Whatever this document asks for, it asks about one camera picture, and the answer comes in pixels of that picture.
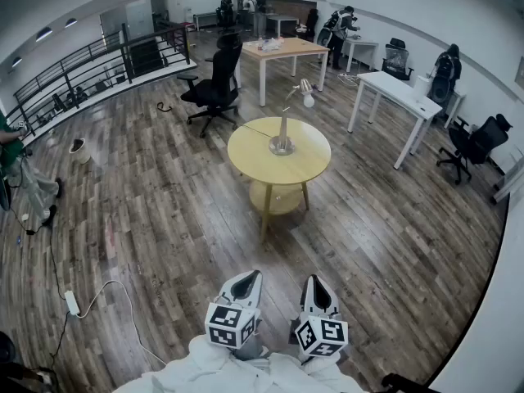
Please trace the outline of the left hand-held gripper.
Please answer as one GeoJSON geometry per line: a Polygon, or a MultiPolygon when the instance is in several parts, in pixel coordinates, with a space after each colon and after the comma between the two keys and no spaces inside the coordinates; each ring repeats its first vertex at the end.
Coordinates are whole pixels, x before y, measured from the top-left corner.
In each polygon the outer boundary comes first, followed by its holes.
{"type": "Polygon", "coordinates": [[[205,329],[208,342],[228,349],[260,349],[260,310],[244,307],[229,299],[259,301],[263,275],[259,270],[240,273],[226,281],[209,304],[205,329]]]}

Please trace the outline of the silver desk lamp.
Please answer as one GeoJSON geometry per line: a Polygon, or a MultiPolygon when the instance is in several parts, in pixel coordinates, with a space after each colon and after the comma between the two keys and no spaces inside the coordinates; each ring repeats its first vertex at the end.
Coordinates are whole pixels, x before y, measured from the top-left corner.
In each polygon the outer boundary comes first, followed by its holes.
{"type": "Polygon", "coordinates": [[[305,107],[314,106],[313,97],[314,86],[307,79],[301,79],[298,85],[295,85],[287,94],[281,115],[281,124],[279,134],[274,136],[269,141],[269,150],[276,156],[289,156],[295,151],[294,142],[287,135],[287,111],[290,109],[289,101],[291,97],[299,92],[303,97],[303,105],[305,107]]]}

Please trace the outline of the person's left forearm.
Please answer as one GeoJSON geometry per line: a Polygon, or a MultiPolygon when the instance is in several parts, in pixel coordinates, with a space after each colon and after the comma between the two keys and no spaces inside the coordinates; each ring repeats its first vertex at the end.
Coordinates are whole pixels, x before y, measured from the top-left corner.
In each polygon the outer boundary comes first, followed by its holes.
{"type": "Polygon", "coordinates": [[[188,350],[188,356],[202,370],[220,370],[226,363],[237,361],[229,349],[208,342],[204,335],[194,337],[188,350]]]}

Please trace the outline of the long white desk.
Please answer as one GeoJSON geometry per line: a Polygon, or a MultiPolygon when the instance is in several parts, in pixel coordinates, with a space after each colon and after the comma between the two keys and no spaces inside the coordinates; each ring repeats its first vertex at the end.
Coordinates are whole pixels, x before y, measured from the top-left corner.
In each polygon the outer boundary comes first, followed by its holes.
{"type": "Polygon", "coordinates": [[[416,153],[419,145],[427,134],[433,118],[441,111],[441,107],[428,97],[416,97],[414,88],[388,75],[386,72],[376,71],[359,74],[358,79],[359,87],[350,116],[350,122],[347,127],[348,133],[353,132],[355,121],[359,114],[361,98],[365,89],[375,92],[372,109],[368,117],[370,124],[374,121],[377,108],[383,97],[404,108],[409,114],[416,118],[415,125],[394,164],[394,168],[398,170],[408,154],[414,155],[416,153]]]}

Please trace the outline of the person's grey shoe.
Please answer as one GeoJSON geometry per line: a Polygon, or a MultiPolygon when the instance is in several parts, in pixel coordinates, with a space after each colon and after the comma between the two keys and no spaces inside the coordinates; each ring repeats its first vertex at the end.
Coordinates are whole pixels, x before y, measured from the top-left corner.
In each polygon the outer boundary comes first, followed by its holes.
{"type": "Polygon", "coordinates": [[[253,359],[263,359],[269,352],[269,349],[262,344],[258,336],[250,337],[246,343],[233,352],[236,359],[249,361],[253,359]]]}

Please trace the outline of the person's white jacket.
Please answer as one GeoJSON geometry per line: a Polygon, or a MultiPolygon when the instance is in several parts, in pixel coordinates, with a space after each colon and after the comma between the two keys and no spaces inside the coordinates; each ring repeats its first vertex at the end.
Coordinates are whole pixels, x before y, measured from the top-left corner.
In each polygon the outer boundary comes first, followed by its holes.
{"type": "Polygon", "coordinates": [[[337,380],[319,380],[308,376],[301,365],[293,356],[271,353],[263,359],[237,359],[209,371],[187,355],[112,393],[368,393],[345,374],[337,380]]]}

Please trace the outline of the black device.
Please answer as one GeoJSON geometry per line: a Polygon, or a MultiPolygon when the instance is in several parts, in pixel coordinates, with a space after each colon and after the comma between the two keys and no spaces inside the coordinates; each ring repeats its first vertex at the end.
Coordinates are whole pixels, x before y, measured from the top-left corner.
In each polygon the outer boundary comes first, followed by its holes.
{"type": "Polygon", "coordinates": [[[384,393],[440,393],[395,373],[387,374],[382,386],[386,389],[384,393]]]}

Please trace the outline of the white power strip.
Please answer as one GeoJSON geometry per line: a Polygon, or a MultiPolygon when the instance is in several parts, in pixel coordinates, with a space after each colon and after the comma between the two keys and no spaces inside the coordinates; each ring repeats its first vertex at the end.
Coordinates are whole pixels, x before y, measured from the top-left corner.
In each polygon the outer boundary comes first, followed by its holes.
{"type": "Polygon", "coordinates": [[[70,314],[73,316],[79,316],[80,309],[75,294],[69,290],[64,293],[64,297],[70,314]]]}

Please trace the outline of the black high-back office chair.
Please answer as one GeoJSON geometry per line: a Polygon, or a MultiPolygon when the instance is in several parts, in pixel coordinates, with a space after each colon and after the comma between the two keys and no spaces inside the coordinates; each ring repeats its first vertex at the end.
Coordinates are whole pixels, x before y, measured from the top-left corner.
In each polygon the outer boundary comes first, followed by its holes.
{"type": "Polygon", "coordinates": [[[200,131],[199,137],[206,136],[206,130],[215,118],[229,122],[233,130],[237,129],[237,122],[225,115],[226,111],[238,114],[238,106],[233,103],[237,100],[239,85],[235,71],[242,52],[242,38],[239,33],[230,33],[221,36],[217,41],[218,51],[212,58],[207,59],[212,64],[212,77],[198,80],[198,76],[190,73],[181,73],[177,79],[185,81],[188,90],[181,95],[183,102],[197,107],[205,107],[204,111],[190,115],[187,124],[194,119],[206,117],[206,123],[200,131]]]}

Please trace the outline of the beige waste bin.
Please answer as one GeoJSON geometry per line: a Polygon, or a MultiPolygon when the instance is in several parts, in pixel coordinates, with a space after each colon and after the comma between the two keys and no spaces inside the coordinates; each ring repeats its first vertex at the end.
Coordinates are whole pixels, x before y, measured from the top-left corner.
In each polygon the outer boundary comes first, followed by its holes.
{"type": "Polygon", "coordinates": [[[84,138],[75,138],[70,145],[69,154],[74,157],[81,165],[89,162],[91,155],[88,144],[84,138]]]}

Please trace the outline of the white low shelf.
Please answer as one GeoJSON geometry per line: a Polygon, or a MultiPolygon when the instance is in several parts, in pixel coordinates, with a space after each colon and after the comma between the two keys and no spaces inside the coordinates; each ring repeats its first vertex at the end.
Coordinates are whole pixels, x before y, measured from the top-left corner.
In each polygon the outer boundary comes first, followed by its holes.
{"type": "Polygon", "coordinates": [[[507,195],[518,191],[522,185],[524,185],[524,165],[515,165],[495,184],[495,194],[490,198],[490,201],[496,205],[507,195]]]}

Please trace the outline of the white paper roll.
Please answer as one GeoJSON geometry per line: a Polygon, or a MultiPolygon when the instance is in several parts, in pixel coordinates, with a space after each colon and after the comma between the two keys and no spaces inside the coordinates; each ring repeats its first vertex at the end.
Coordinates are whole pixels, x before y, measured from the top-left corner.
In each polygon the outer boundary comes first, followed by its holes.
{"type": "Polygon", "coordinates": [[[415,85],[413,87],[413,97],[417,102],[420,102],[429,92],[431,87],[431,79],[426,76],[418,75],[415,85]]]}

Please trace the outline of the black mesh office chair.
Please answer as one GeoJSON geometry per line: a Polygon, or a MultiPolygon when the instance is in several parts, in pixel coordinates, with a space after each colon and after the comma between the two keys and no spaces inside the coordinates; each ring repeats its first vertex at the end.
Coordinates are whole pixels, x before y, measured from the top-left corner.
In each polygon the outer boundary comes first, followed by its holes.
{"type": "Polygon", "coordinates": [[[392,38],[386,45],[386,57],[382,59],[382,71],[398,80],[408,82],[413,68],[408,67],[409,51],[403,40],[392,38]]]}

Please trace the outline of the black metal railing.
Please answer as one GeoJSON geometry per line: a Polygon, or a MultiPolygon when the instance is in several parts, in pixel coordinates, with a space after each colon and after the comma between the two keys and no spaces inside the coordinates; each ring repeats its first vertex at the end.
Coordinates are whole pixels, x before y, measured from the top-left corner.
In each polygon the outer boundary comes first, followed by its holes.
{"type": "Polygon", "coordinates": [[[22,85],[6,122],[27,125],[36,137],[53,120],[123,89],[195,67],[183,25],[162,21],[142,38],[129,38],[121,30],[81,47],[22,85]]]}

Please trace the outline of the black swivel chair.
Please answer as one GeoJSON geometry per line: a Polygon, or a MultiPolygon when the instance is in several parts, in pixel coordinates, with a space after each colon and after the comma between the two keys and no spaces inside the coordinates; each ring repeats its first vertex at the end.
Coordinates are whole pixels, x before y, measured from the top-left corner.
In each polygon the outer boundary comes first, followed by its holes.
{"type": "Polygon", "coordinates": [[[315,36],[316,24],[318,22],[318,10],[316,8],[310,9],[305,23],[305,39],[313,42],[315,36]]]}

